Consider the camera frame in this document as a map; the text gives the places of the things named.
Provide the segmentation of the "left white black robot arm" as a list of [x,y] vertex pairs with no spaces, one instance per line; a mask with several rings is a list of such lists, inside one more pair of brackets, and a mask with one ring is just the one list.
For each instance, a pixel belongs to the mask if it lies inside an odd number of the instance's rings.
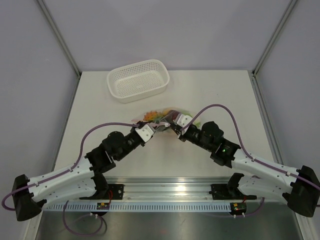
[[127,135],[111,132],[101,144],[86,154],[80,153],[75,163],[37,177],[25,174],[15,178],[12,199],[16,219],[26,221],[39,215],[43,208],[73,199],[103,199],[108,194],[104,173],[116,167],[155,134],[149,123],[131,125]]

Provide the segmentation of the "clear zip top bag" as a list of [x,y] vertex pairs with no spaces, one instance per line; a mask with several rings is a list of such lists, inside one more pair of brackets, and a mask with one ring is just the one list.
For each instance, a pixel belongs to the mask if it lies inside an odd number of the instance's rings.
[[[148,110],[148,111],[146,111],[136,117],[133,117],[130,122],[133,124],[137,124],[138,122],[150,123],[152,125],[152,127],[157,132],[171,132],[171,129],[167,125],[173,123],[175,119],[168,117],[168,112],[170,110],[176,110],[179,113],[182,113],[184,115],[189,115],[191,117],[196,115],[196,113],[194,111],[190,111],[190,110],[186,110],[186,109],[178,108],[178,107],[167,107],[167,108]],[[156,122],[143,121],[145,113],[150,112],[150,111],[157,111],[157,112],[161,113],[161,117]]]

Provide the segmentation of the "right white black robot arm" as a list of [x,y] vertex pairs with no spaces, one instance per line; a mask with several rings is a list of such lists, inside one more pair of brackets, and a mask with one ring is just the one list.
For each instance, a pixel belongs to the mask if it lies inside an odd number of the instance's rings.
[[308,167],[289,167],[258,159],[244,147],[224,138],[224,132],[213,122],[201,129],[194,124],[174,123],[171,128],[178,138],[188,141],[210,153],[219,166],[236,172],[229,179],[227,193],[232,198],[256,196],[285,203],[293,212],[312,218],[320,199],[320,181],[315,171]]

